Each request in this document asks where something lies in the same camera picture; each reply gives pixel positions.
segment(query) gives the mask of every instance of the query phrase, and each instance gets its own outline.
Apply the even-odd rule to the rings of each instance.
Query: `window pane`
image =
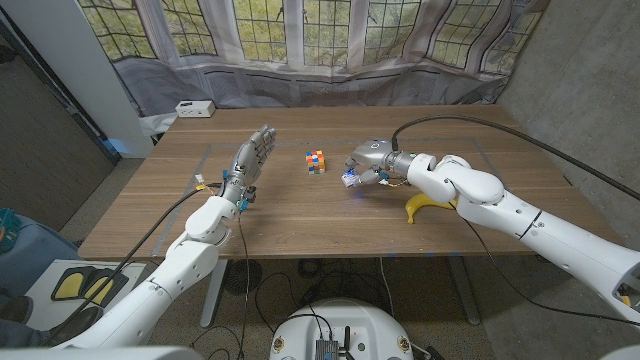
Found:
[[[256,41],[269,42],[269,23],[266,21],[254,21],[253,32],[256,34]]]
[[[282,0],[234,0],[245,59],[287,62]]]
[[[79,4],[111,61],[127,56],[155,58],[131,0],[80,0]]]
[[[318,65],[318,48],[315,46],[304,47],[304,63],[307,65]]]
[[[349,25],[349,13],[351,4],[348,2],[336,3],[336,25]]]
[[[336,14],[335,3],[332,1],[320,1],[320,24],[333,25]]]
[[[438,33],[431,58],[464,69],[469,48],[495,14],[497,4],[491,0],[458,1]]]
[[[251,19],[251,7],[249,0],[233,0],[236,9],[236,19]]]
[[[502,37],[495,42],[492,48],[487,50],[482,64],[482,70],[509,75],[513,69],[516,57],[540,19],[539,13],[522,14],[507,30]]]
[[[346,66],[350,0],[306,0],[304,6],[304,63]]]
[[[404,43],[413,31],[419,8],[419,0],[370,1],[365,65],[402,56]]]
[[[349,41],[349,27],[348,26],[336,26],[335,27],[336,37],[335,37],[335,46],[336,47],[347,47],[347,43]]]
[[[198,0],[162,0],[162,6],[180,56],[217,54]]]
[[[384,21],[382,26],[398,26],[400,25],[401,4],[387,5],[384,13]]]
[[[104,52],[107,53],[109,59],[113,61],[122,57],[122,54],[120,54],[120,50],[116,46],[116,42],[111,36],[99,37],[98,40],[100,41]]]
[[[279,22],[270,22],[269,23],[269,31],[271,32],[271,38],[273,41],[285,42],[284,36],[284,24]]]
[[[378,48],[364,49],[364,65],[375,63],[377,58],[378,58]]]
[[[238,20],[237,23],[240,40],[255,41],[256,38],[253,36],[253,23],[248,20]]]
[[[333,46],[333,26],[320,25],[320,46]]]

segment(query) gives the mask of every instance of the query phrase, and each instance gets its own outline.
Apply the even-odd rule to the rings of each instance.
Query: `wooden table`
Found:
[[[472,115],[522,131],[497,105],[218,110],[210,119],[177,119],[80,247],[92,260],[123,258],[159,216],[193,189],[194,174],[220,181],[240,144],[265,123],[277,146],[255,183],[257,200],[242,215],[251,258],[482,255],[473,232],[451,210],[421,208],[407,223],[405,202],[415,187],[350,188],[340,180],[347,156],[361,142],[389,139],[407,121],[435,114]],[[405,130],[400,148],[462,156],[497,175],[518,197],[598,236],[621,243],[546,154],[512,135],[457,120]],[[305,153],[322,150],[327,172],[309,175]],[[184,223],[206,200],[189,199],[151,236],[134,260],[163,257]],[[244,257],[234,235],[222,258]],[[516,239],[478,230],[494,254],[531,253]]]

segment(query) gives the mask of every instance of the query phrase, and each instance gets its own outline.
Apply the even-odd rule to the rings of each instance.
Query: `white box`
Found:
[[[216,111],[213,101],[180,101],[176,106],[179,117],[211,117]]]

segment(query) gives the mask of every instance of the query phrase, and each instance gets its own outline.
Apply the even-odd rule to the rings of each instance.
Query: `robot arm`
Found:
[[[437,202],[458,196],[456,210],[464,219],[511,235],[587,284],[626,319],[640,322],[639,252],[526,203],[505,190],[498,178],[471,169],[460,157],[447,155],[436,164],[431,155],[394,152],[385,144],[375,140],[356,148],[345,171],[356,165],[393,171]],[[379,154],[381,147],[388,151]]]
[[[218,248],[231,234],[241,203],[253,191],[275,144],[275,130],[264,125],[244,143],[231,164],[218,196],[211,196],[187,220],[162,264],[91,328],[56,348],[113,348],[144,344],[171,302],[202,280],[218,262]]]

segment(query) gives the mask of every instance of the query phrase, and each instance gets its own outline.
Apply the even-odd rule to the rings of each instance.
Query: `sheer curtain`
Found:
[[[492,103],[548,0],[78,0],[140,117]]]

